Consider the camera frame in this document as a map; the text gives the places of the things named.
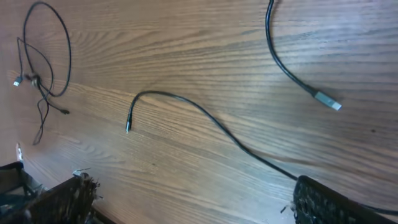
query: wooden table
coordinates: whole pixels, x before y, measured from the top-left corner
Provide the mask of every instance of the wooden table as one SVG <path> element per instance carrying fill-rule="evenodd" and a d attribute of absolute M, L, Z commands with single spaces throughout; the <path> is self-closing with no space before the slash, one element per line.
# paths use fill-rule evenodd
<path fill-rule="evenodd" d="M 71 113 L 50 110 L 38 146 L 40 94 L 27 82 L 12 86 L 16 37 L 32 3 L 1 3 L 0 138 L 2 154 L 21 143 L 26 170 L 47 187 L 90 167 L 104 197 L 95 206 L 119 223 L 293 223 L 292 212 L 280 210 L 295 183 L 247 156 L 192 106 L 144 96 L 126 134 L 135 94 L 163 90 L 196 101 L 295 175 L 398 210 L 398 1 L 275 3 L 281 60 L 339 100 L 338 112 L 273 61 L 264 32 L 268 1 L 48 1 L 72 42 L 70 85 L 51 101 Z M 59 92 L 67 44 L 50 10 L 34 10 L 27 41 L 50 59 Z M 44 60 L 31 56 L 48 83 Z M 29 72 L 25 57 L 24 66 Z"/>

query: thin black wire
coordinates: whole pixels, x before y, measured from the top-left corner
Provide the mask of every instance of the thin black wire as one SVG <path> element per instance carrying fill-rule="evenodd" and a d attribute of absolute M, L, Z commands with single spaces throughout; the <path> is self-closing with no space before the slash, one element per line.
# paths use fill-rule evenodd
<path fill-rule="evenodd" d="M 266 14 L 266 36 L 267 36 L 267 43 L 269 47 L 269 52 L 272 55 L 272 58 L 274 58 L 276 64 L 279 66 L 279 68 L 291 79 L 293 82 L 297 83 L 301 88 L 303 88 L 305 91 L 309 92 L 312 96 L 315 96 L 317 94 L 317 90 L 314 89 L 314 87 L 305 84 L 303 81 L 301 81 L 299 78 L 297 78 L 293 73 L 291 73 L 285 65 L 280 61 L 278 55 L 275 52 L 274 45 L 272 44 L 272 38 L 271 38 L 271 30 L 270 30 L 270 23 L 271 23 L 271 12 L 272 12 L 272 6 L 274 5 L 274 0 L 269 1 L 268 5 L 268 10 Z"/>
<path fill-rule="evenodd" d="M 212 116 L 209 112 L 207 112 L 207 110 L 205 110 L 204 108 L 202 108 L 201 106 L 199 106 L 198 104 L 196 104 L 195 102 L 182 97 L 182 96 L 177 96 L 174 95 L 172 93 L 167 93 L 164 91 L 155 91 L 155 90 L 148 90 L 148 91 L 142 91 L 140 93 L 138 93 L 136 95 L 136 97 L 134 97 L 134 99 L 132 100 L 131 106 L 130 106 L 130 110 L 129 110 L 129 115 L 127 117 L 127 126 L 128 126 L 128 130 L 130 130 L 131 128 L 131 121 L 132 121 L 132 110 L 134 109 L 134 105 L 136 104 L 137 100 L 140 98 L 140 96 L 145 95 L 145 94 L 158 94 L 158 95 L 164 95 L 164 96 L 169 96 L 172 98 L 175 98 L 177 100 L 180 101 L 184 101 L 186 103 L 191 104 L 192 106 L 196 107 L 197 109 L 199 109 L 202 113 L 204 113 L 208 118 L 210 118 L 212 120 L 212 122 L 214 122 L 217 127 L 219 127 L 224 133 L 225 135 L 227 135 L 240 149 L 242 149 L 245 153 L 249 154 L 249 156 L 257 159 L 258 161 L 262 162 L 263 164 L 273 168 L 274 170 L 284 174 L 285 176 L 287 176 L 288 178 L 297 181 L 297 177 L 294 176 L 293 174 L 287 172 L 286 170 L 283 170 L 282 168 L 272 164 L 271 162 L 259 157 L 258 155 L 256 155 L 255 153 L 253 153 L 248 147 L 246 147 L 244 144 L 242 144 L 239 139 L 237 137 L 235 137 L 231 131 L 228 130 L 227 127 L 225 127 L 224 125 L 222 125 L 214 116 Z"/>
<path fill-rule="evenodd" d="M 54 93 L 51 92 L 51 90 L 52 90 L 52 88 L 53 88 L 53 86 L 54 86 L 54 74 L 53 74 L 53 70 L 52 70 L 51 63 L 50 63 L 49 60 L 46 58 L 46 56 L 44 56 L 44 54 L 43 54 L 42 52 L 40 52 L 40 51 L 37 50 L 35 47 L 29 45 L 29 44 L 26 42 L 26 25 L 27 25 L 27 22 L 28 22 L 28 20 L 29 20 L 29 16 L 30 16 L 30 14 L 32 13 L 34 7 L 36 7 L 36 6 L 38 6 L 38 5 L 41 5 L 41 4 L 44 5 L 44 6 L 47 6 L 49 9 L 51 9 L 51 10 L 54 12 L 54 14 L 56 15 L 56 17 L 59 19 L 59 21 L 61 22 L 61 25 L 62 25 L 62 27 L 63 27 L 63 29 L 64 29 L 64 31 L 65 31 L 65 35 L 66 35 L 66 37 L 67 37 L 67 42 L 68 42 L 69 66 L 68 66 L 67 80 L 66 80 L 65 86 L 63 87 L 63 90 L 62 90 L 60 93 L 58 93 L 58 94 L 54 94 Z M 29 63 L 30 70 L 32 71 L 32 73 L 33 73 L 33 75 L 34 75 L 33 77 L 30 77 L 30 78 L 36 79 L 36 81 L 37 81 L 37 88 L 39 89 L 40 94 L 42 95 L 42 99 L 40 99 L 40 100 L 37 102 L 37 109 L 38 109 L 39 114 L 40 114 L 40 128 L 39 128 L 39 130 L 38 130 L 38 132 L 37 132 L 37 134 L 36 134 L 36 136 L 35 136 L 34 142 L 33 142 L 33 145 L 37 145 L 37 144 L 40 142 L 40 140 L 42 139 L 42 136 L 43 136 L 44 123 L 45 123 L 45 120 L 46 120 L 46 118 L 47 118 L 47 115 L 49 114 L 49 109 L 50 109 L 49 106 L 55 108 L 56 110 L 59 110 L 59 111 L 60 111 L 61 113 L 63 113 L 63 114 L 69 114 L 69 111 L 68 111 L 68 110 L 60 109 L 60 108 L 58 108 L 57 106 L 51 104 L 51 103 L 48 101 L 48 96 L 51 95 L 52 97 L 60 97 L 60 96 L 62 96 L 62 95 L 66 92 L 66 90 L 67 90 L 67 88 L 68 88 L 69 80 L 70 80 L 71 67 L 72 67 L 72 51 L 71 51 L 70 39 L 69 39 L 69 34 L 68 34 L 67 27 L 66 27 L 64 21 L 62 20 L 61 16 L 58 14 L 58 12 L 57 12 L 51 5 L 47 4 L 46 2 L 41 2 L 41 1 L 39 1 L 39 2 L 33 3 L 33 5 L 31 5 L 31 7 L 30 7 L 29 10 L 28 10 L 28 13 L 27 13 L 26 18 L 25 18 L 25 21 L 24 21 L 23 40 L 21 40 L 19 37 L 17 38 L 18 54 L 19 54 L 19 63 L 20 63 L 20 66 L 21 66 L 20 78 L 21 78 L 21 80 L 23 80 L 24 77 L 23 77 L 22 55 L 21 55 L 21 48 L 20 48 L 20 46 L 19 46 L 19 42 L 22 42 L 22 43 L 24 44 L 24 49 L 25 49 L 26 58 L 27 58 L 27 61 L 28 61 L 28 63 Z M 47 62 L 47 64 L 49 65 L 49 68 L 50 68 L 50 71 L 51 71 L 51 84 L 50 84 L 50 88 L 45 87 L 45 86 L 43 85 L 43 83 L 42 83 L 42 80 L 41 80 L 40 76 L 38 76 L 38 75 L 36 74 L 36 72 L 35 72 L 35 70 L 34 70 L 34 68 L 33 68 L 32 62 L 30 61 L 30 57 L 29 57 L 29 53 L 28 53 L 27 47 L 30 47 L 30 48 L 34 49 L 37 53 L 39 53 L 39 54 L 44 58 L 44 60 Z M 46 107 L 47 107 L 47 110 L 46 110 L 44 116 L 43 116 L 42 110 L 40 109 L 40 103 L 41 103 L 42 101 L 45 101 L 45 102 L 46 102 Z"/>

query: brown wood grain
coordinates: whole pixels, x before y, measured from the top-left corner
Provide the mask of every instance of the brown wood grain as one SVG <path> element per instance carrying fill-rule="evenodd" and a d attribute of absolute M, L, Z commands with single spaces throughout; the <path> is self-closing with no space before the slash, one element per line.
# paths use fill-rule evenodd
<path fill-rule="evenodd" d="M 38 146 L 32 141 L 40 94 L 26 82 L 12 86 L 16 37 L 32 2 L 1 3 L 0 112 L 7 122 L 0 138 L 2 154 L 21 143 L 27 171 L 46 186 L 90 167 L 104 197 L 96 206 L 119 223 L 293 223 L 290 211 L 279 211 L 295 183 L 241 152 L 192 106 L 143 96 L 125 133 L 135 94 L 163 90 L 196 101 L 295 175 L 398 210 L 396 0 L 275 3 L 272 35 L 281 60 L 337 98 L 339 112 L 316 102 L 273 61 L 267 1 L 49 1 L 72 43 L 70 86 L 52 101 L 71 114 L 51 110 Z M 66 39 L 48 9 L 32 13 L 27 40 L 51 61 L 60 91 Z M 31 55 L 48 83 L 43 59 Z M 29 71 L 25 58 L 24 66 Z"/>

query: cable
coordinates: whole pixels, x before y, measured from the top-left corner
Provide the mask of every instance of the cable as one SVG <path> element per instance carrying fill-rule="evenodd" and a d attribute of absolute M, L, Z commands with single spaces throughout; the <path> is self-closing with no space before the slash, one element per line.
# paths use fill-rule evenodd
<path fill-rule="evenodd" d="M 327 105 L 330 108 L 339 110 L 341 108 L 341 104 L 339 104 L 336 100 L 334 100 L 330 96 L 326 95 L 325 93 L 315 89 L 314 87 L 312 87 L 308 84 L 305 84 L 303 81 L 301 81 L 299 78 L 297 78 L 292 72 L 290 72 L 285 67 L 285 65 L 280 61 L 278 55 L 275 52 L 274 45 L 272 43 L 272 38 L 271 38 L 270 23 L 271 23 L 271 14 L 272 14 L 272 6 L 273 5 L 274 5 L 274 0 L 269 0 L 265 24 L 266 24 L 266 36 L 267 36 L 267 44 L 268 44 L 269 52 L 271 53 L 272 58 L 274 59 L 275 63 L 291 80 L 293 80 L 293 82 L 295 82 L 301 88 L 303 88 L 305 91 L 307 91 L 309 94 L 311 94 L 315 99 L 317 99 L 318 101 L 320 101 L 324 105 Z"/>
<path fill-rule="evenodd" d="M 59 21 L 61 22 L 61 25 L 62 25 L 62 27 L 63 27 L 63 29 L 64 29 L 64 31 L 65 31 L 65 35 L 66 35 L 66 37 L 67 37 L 67 42 L 68 42 L 69 66 L 68 66 L 67 80 L 66 80 L 65 86 L 63 87 L 63 90 L 62 90 L 60 93 L 58 93 L 58 94 L 54 94 L 54 93 L 52 93 L 52 91 L 51 91 L 52 88 L 53 88 L 53 86 L 54 86 L 54 74 L 53 74 L 53 70 L 52 70 L 51 63 L 49 62 L 49 60 L 47 59 L 47 57 L 46 57 L 42 52 L 40 52 L 40 51 L 37 50 L 35 47 L 29 45 L 29 44 L 26 42 L 26 25 L 27 25 L 27 22 L 28 22 L 28 20 L 29 20 L 29 16 L 30 16 L 30 14 L 32 13 L 34 7 L 36 7 L 36 6 L 40 5 L 40 4 L 42 4 L 42 5 L 47 6 L 48 8 L 50 8 L 50 9 L 54 12 L 54 14 L 58 17 L 58 19 L 59 19 Z M 26 76 L 24 77 L 24 75 L 23 75 L 23 74 L 24 74 L 24 69 L 23 69 L 23 66 L 22 66 L 22 55 L 21 55 L 21 48 L 20 48 L 20 45 L 19 45 L 20 42 L 22 42 L 22 43 L 24 44 L 24 50 L 25 50 L 25 54 L 26 54 L 26 57 L 27 57 L 27 61 L 28 61 L 28 63 L 29 63 L 30 70 L 32 71 L 32 76 L 26 75 Z M 68 34 L 68 31 L 67 31 L 66 25 L 65 25 L 65 23 L 63 22 L 63 20 L 62 20 L 62 18 L 60 17 L 60 15 L 58 14 L 58 12 L 57 12 L 52 6 L 50 6 L 49 4 L 47 4 L 46 2 L 40 2 L 40 1 L 39 1 L 39 2 L 33 3 L 33 5 L 31 5 L 31 7 L 29 8 L 28 13 L 27 13 L 26 18 L 25 18 L 25 22 L 24 22 L 23 40 L 21 40 L 19 37 L 17 37 L 17 44 L 18 44 L 18 56 L 19 56 L 19 64 L 20 64 L 20 66 L 21 66 L 21 73 L 19 74 L 19 77 L 17 77 L 17 79 L 15 80 L 14 85 L 15 85 L 15 86 L 18 86 L 18 85 L 20 84 L 20 82 L 23 81 L 23 79 L 28 79 L 28 80 L 30 80 L 32 83 L 35 84 L 35 86 L 37 87 L 37 89 L 40 91 L 40 94 L 42 95 L 42 99 L 40 99 L 40 100 L 37 102 L 37 109 L 38 109 L 39 115 L 40 115 L 40 128 L 39 128 L 39 130 L 37 131 L 37 134 L 36 134 L 35 139 L 34 139 L 34 142 L 33 142 L 33 145 L 37 145 L 37 144 L 40 142 L 40 140 L 42 139 L 43 131 L 44 131 L 44 130 L 43 130 L 43 128 L 44 128 L 44 123 L 45 123 L 45 120 L 46 120 L 46 118 L 47 118 L 47 115 L 49 114 L 50 106 L 53 107 L 53 108 L 56 109 L 56 110 L 59 110 L 59 111 L 60 111 L 61 113 L 63 113 L 63 114 L 69 114 L 69 113 L 70 113 L 68 110 L 60 109 L 60 108 L 58 108 L 57 106 L 53 105 L 51 102 L 49 102 L 49 99 L 48 99 L 48 96 L 49 96 L 49 95 L 52 96 L 52 97 L 60 97 L 60 96 L 62 96 L 62 95 L 66 92 L 66 90 L 67 90 L 67 88 L 68 88 L 69 80 L 70 80 L 71 67 L 72 67 L 72 51 L 71 51 L 70 39 L 69 39 L 69 34 Z M 28 53 L 28 51 L 27 51 L 27 47 L 30 47 L 30 48 L 32 48 L 33 50 L 35 50 L 35 51 L 36 51 L 37 53 L 39 53 L 39 54 L 44 58 L 44 60 L 47 62 L 47 65 L 49 66 L 49 68 L 50 68 L 50 73 L 51 73 L 51 83 L 50 83 L 50 87 L 49 87 L 49 88 L 47 88 L 47 87 L 45 87 L 45 86 L 43 85 L 41 77 L 40 77 L 40 76 L 36 73 L 36 71 L 34 70 L 33 65 L 32 65 L 32 62 L 30 61 L 30 57 L 29 57 L 29 53 Z M 46 102 L 46 107 L 47 107 L 47 110 L 46 110 L 44 116 L 43 116 L 42 110 L 40 109 L 40 103 L 41 103 L 42 101 L 45 101 L 45 102 Z"/>
<path fill-rule="evenodd" d="M 290 178 L 291 180 L 297 181 L 298 177 L 294 176 L 293 174 L 291 174 L 290 172 L 287 172 L 286 170 L 278 167 L 277 165 L 274 165 L 273 163 L 259 157 L 258 155 L 256 155 L 255 153 L 252 152 L 251 149 L 249 149 L 248 147 L 246 147 L 243 143 L 241 143 L 239 141 L 239 139 L 237 137 L 234 136 L 234 134 L 231 133 L 231 131 L 228 130 L 227 127 L 225 127 L 223 124 L 221 124 L 213 115 L 211 115 L 209 112 L 207 112 L 207 110 L 205 110 L 204 108 L 202 108 L 201 106 L 199 106 L 198 104 L 196 104 L 195 102 L 182 97 L 182 96 L 178 96 L 178 95 L 174 95 L 172 93 L 167 93 L 164 91 L 155 91 L 155 90 L 147 90 L 147 91 L 142 91 L 140 93 L 138 93 L 134 99 L 131 102 L 131 106 L 129 109 L 129 114 L 127 116 L 127 123 L 126 123 L 126 133 L 128 133 L 131 130 L 131 123 L 132 123 L 132 111 L 134 109 L 134 106 L 137 103 L 137 100 L 142 96 L 142 95 L 146 95 L 146 94 L 158 94 L 158 95 L 163 95 L 163 96 L 169 96 L 171 98 L 174 98 L 176 100 L 180 100 L 182 102 L 186 102 L 191 104 L 192 106 L 196 107 L 198 110 L 200 110 L 202 113 L 204 113 L 208 118 L 210 118 L 212 120 L 212 122 L 214 122 L 216 124 L 217 127 L 219 127 L 224 133 L 225 135 L 227 135 L 227 137 L 229 137 L 232 142 L 234 142 L 240 149 L 242 149 L 245 153 L 247 153 L 249 156 L 257 159 L 258 161 L 262 162 L 263 164 L 269 166 L 270 168 L 276 170 L 277 172 L 280 172 L 281 174 L 284 174 L 286 177 Z M 398 216 L 398 211 L 394 211 L 394 210 L 386 210 L 383 208 L 376 208 L 376 207 L 372 207 L 369 205 L 365 205 L 362 203 L 358 203 L 359 205 L 368 208 L 370 210 L 373 210 L 377 213 L 382 213 L 382 214 L 386 214 L 386 215 L 395 215 Z"/>

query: wire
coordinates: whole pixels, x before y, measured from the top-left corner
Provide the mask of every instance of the wire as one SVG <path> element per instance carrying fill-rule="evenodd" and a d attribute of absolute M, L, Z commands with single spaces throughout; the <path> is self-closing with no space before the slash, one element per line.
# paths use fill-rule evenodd
<path fill-rule="evenodd" d="M 274 45 L 272 44 L 272 38 L 271 38 L 271 31 L 270 31 L 270 23 L 271 23 L 271 12 L 272 12 L 272 6 L 274 5 L 274 0 L 269 1 L 268 5 L 268 10 L 266 14 L 266 36 L 267 36 L 267 43 L 269 47 L 269 52 L 272 55 L 272 58 L 274 58 L 276 64 L 279 66 L 279 68 L 291 79 L 293 82 L 297 83 L 301 88 L 303 88 L 305 91 L 309 92 L 312 96 L 315 96 L 317 94 L 317 90 L 314 89 L 314 87 L 305 84 L 303 81 L 301 81 L 299 78 L 297 78 L 293 73 L 291 73 L 285 65 L 280 61 L 278 55 L 275 52 Z"/>
<path fill-rule="evenodd" d="M 38 5 L 41 5 L 41 4 L 44 5 L 44 6 L 47 6 L 49 9 L 51 9 L 51 10 L 54 12 L 54 14 L 58 17 L 58 19 L 59 19 L 59 21 L 61 22 L 61 25 L 62 25 L 62 27 L 63 27 L 63 29 L 64 29 L 64 31 L 65 31 L 65 35 L 66 35 L 66 37 L 67 37 L 67 42 L 68 42 L 69 66 L 68 66 L 67 80 L 66 80 L 65 86 L 63 87 L 62 91 L 61 91 L 60 93 L 58 93 L 58 94 L 52 93 L 52 88 L 53 88 L 53 86 L 54 86 L 54 74 L 53 74 L 53 69 L 52 69 L 51 63 L 49 62 L 49 60 L 47 59 L 47 57 L 46 57 L 42 52 L 40 52 L 40 51 L 37 50 L 35 47 L 31 46 L 30 44 L 28 44 L 28 43 L 26 42 L 26 26 L 27 26 L 27 22 L 28 22 L 28 20 L 29 20 L 29 16 L 30 16 L 30 14 L 32 13 L 34 7 L 36 7 L 36 6 L 38 6 Z M 39 128 L 39 130 L 37 131 L 37 134 L 36 134 L 36 136 L 35 136 L 35 138 L 34 138 L 34 142 L 33 142 L 33 145 L 37 145 L 37 144 L 40 142 L 40 140 L 42 139 L 43 131 L 44 131 L 44 130 L 43 130 L 43 128 L 44 128 L 44 123 L 45 123 L 45 120 L 46 120 L 46 118 L 47 118 L 47 115 L 49 114 L 50 106 L 53 107 L 53 108 L 55 108 L 56 110 L 59 110 L 59 111 L 60 111 L 61 113 L 63 113 L 63 114 L 69 114 L 69 113 L 70 113 L 68 110 L 60 109 L 60 108 L 58 108 L 57 106 L 53 105 L 51 102 L 49 102 L 48 96 L 50 95 L 50 96 L 52 96 L 52 97 L 60 97 L 60 96 L 62 96 L 62 95 L 66 92 L 66 90 L 67 90 L 67 88 L 68 88 L 68 85 L 69 85 L 70 73 L 71 73 L 71 67 L 72 67 L 72 51 L 71 51 L 71 45 L 70 45 L 70 39 L 69 39 L 68 30 L 67 30 L 67 28 L 66 28 L 66 25 L 65 25 L 64 21 L 62 20 L 62 18 L 61 18 L 60 15 L 58 14 L 58 12 L 57 12 L 52 6 L 50 6 L 49 4 L 47 4 L 46 2 L 40 2 L 40 1 L 39 1 L 39 2 L 35 2 L 35 3 L 33 3 L 33 5 L 31 5 L 31 7 L 29 8 L 28 13 L 27 13 L 27 15 L 26 15 L 25 22 L 24 22 L 23 40 L 21 40 L 19 37 L 17 38 L 19 64 L 20 64 L 20 66 L 21 66 L 21 73 L 20 73 L 20 75 L 19 75 L 19 81 L 21 82 L 21 81 L 24 79 L 24 77 L 23 77 L 24 69 L 23 69 L 23 66 L 22 66 L 22 55 L 21 55 L 21 48 L 20 48 L 20 45 L 19 45 L 20 42 L 22 42 L 22 43 L 24 44 L 24 49 L 25 49 L 26 58 L 27 58 L 27 61 L 28 61 L 28 63 L 29 63 L 30 70 L 32 71 L 32 74 L 33 74 L 31 77 L 30 77 L 30 76 L 26 76 L 26 79 L 30 79 L 30 80 L 33 80 L 34 82 L 36 82 L 35 84 L 37 85 L 37 89 L 40 91 L 40 94 L 42 95 L 42 99 L 40 99 L 40 100 L 37 102 L 37 109 L 38 109 L 39 115 L 40 115 L 40 128 Z M 40 76 L 39 76 L 39 75 L 36 73 L 36 71 L 34 70 L 33 65 L 32 65 L 32 62 L 31 62 L 30 57 L 29 57 L 29 53 L 28 53 L 27 47 L 30 47 L 30 48 L 32 48 L 33 50 L 35 50 L 35 51 L 36 51 L 37 53 L 39 53 L 39 54 L 44 58 L 44 60 L 47 62 L 47 65 L 49 66 L 49 68 L 50 68 L 50 73 L 51 73 L 51 82 L 50 82 L 50 87 L 49 87 L 49 88 L 47 88 L 47 87 L 45 87 L 45 86 L 43 85 L 42 79 L 40 78 Z M 43 116 L 42 110 L 40 109 L 40 103 L 43 102 L 43 101 L 46 102 L 46 107 L 47 107 L 47 110 L 46 110 L 44 116 Z"/>
<path fill-rule="evenodd" d="M 249 149 L 247 146 L 245 146 L 243 143 L 241 143 L 241 141 L 239 141 L 239 139 L 237 137 L 235 137 L 234 134 L 231 133 L 231 131 L 228 130 L 227 127 L 225 127 L 223 124 L 221 124 L 213 115 L 211 115 L 209 112 L 207 112 L 207 110 L 205 110 L 204 108 L 202 108 L 201 106 L 199 106 L 198 104 L 196 104 L 195 102 L 193 102 L 192 100 L 189 100 L 185 97 L 182 96 L 178 96 L 178 95 L 174 95 L 172 93 L 168 93 L 165 91 L 155 91 L 155 90 L 147 90 L 147 91 L 142 91 L 140 93 L 138 93 L 134 99 L 131 102 L 131 106 L 129 109 L 129 113 L 127 116 L 127 123 L 126 123 L 126 132 L 128 133 L 131 130 L 131 124 L 132 124 L 132 111 L 134 109 L 134 106 L 137 103 L 137 100 L 142 96 L 142 95 L 146 95 L 146 94 L 158 94 L 158 95 L 163 95 L 163 96 L 169 96 L 171 98 L 174 98 L 176 100 L 180 100 L 182 102 L 186 102 L 191 104 L 192 106 L 196 107 L 198 110 L 200 110 L 202 113 L 204 113 L 209 119 L 212 120 L 212 122 L 214 122 L 216 124 L 217 127 L 219 127 L 224 133 L 225 135 L 227 135 L 227 137 L 229 137 L 232 142 L 234 142 L 240 149 L 242 149 L 245 153 L 247 153 L 249 156 L 257 159 L 258 161 L 262 162 L 263 164 L 269 166 L 270 168 L 276 170 L 277 172 L 280 172 L 281 174 L 284 174 L 286 177 L 290 178 L 291 180 L 297 181 L 298 177 L 294 176 L 293 174 L 291 174 L 290 172 L 287 172 L 286 170 L 278 167 L 277 165 L 274 165 L 273 163 L 261 158 L 260 156 L 256 155 L 255 153 L 252 152 L 251 149 Z M 386 214 L 386 215 L 395 215 L 398 216 L 398 211 L 394 211 L 394 210 L 386 210 L 383 208 L 376 208 L 376 207 L 372 207 L 369 205 L 365 205 L 362 203 L 358 203 L 359 205 L 368 208 L 370 210 L 373 210 L 377 213 L 382 213 L 382 214 Z"/>

